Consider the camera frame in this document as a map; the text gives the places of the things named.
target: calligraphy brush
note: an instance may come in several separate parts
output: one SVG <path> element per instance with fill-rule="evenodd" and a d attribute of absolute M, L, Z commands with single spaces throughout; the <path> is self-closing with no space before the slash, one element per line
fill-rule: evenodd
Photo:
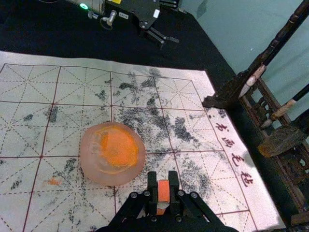
<path fill-rule="evenodd" d="M 276 129 L 259 145 L 260 153 L 270 158 L 287 151 L 307 139 L 309 136 L 309 109 L 303 112 L 291 124 Z"/>
<path fill-rule="evenodd" d="M 267 119 L 263 125 L 262 129 L 269 127 L 274 121 L 276 121 L 279 117 L 283 116 L 293 105 L 298 102 L 302 97 L 304 97 L 309 92 L 309 84 L 307 84 L 301 91 L 299 91 L 292 99 L 290 99 L 287 103 L 285 103 L 280 109 L 274 112 L 269 119 Z"/>

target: pink bowl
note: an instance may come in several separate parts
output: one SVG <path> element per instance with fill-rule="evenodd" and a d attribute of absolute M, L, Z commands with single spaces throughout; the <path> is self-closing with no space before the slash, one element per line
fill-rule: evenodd
<path fill-rule="evenodd" d="M 130 167 L 112 167 L 102 156 L 99 149 L 98 133 L 104 127 L 116 126 L 132 136 L 139 149 L 137 163 Z M 90 127 L 84 134 L 81 144 L 81 166 L 86 177 L 107 186 L 123 185 L 134 179 L 145 164 L 146 151 L 140 137 L 128 126 L 117 122 L 106 122 Z"/>

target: orange object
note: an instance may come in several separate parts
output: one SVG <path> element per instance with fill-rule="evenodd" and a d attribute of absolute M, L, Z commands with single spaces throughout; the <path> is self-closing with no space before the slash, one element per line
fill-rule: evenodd
<path fill-rule="evenodd" d="M 54 177 L 52 177 L 50 180 L 47 181 L 47 183 L 50 185 L 60 185 L 61 181 L 56 180 Z"/>
<path fill-rule="evenodd" d="M 101 156 L 112 167 L 126 167 L 136 165 L 139 148 L 129 132 L 109 126 L 96 132 L 101 137 Z"/>
<path fill-rule="evenodd" d="M 86 177 L 107 186 L 123 185 L 143 169 L 146 151 L 140 137 L 116 122 L 89 128 L 82 139 L 81 167 Z"/>
<path fill-rule="evenodd" d="M 157 215 L 163 215 L 166 208 L 169 206 L 169 181 L 159 180 L 158 181 L 158 205 Z"/>

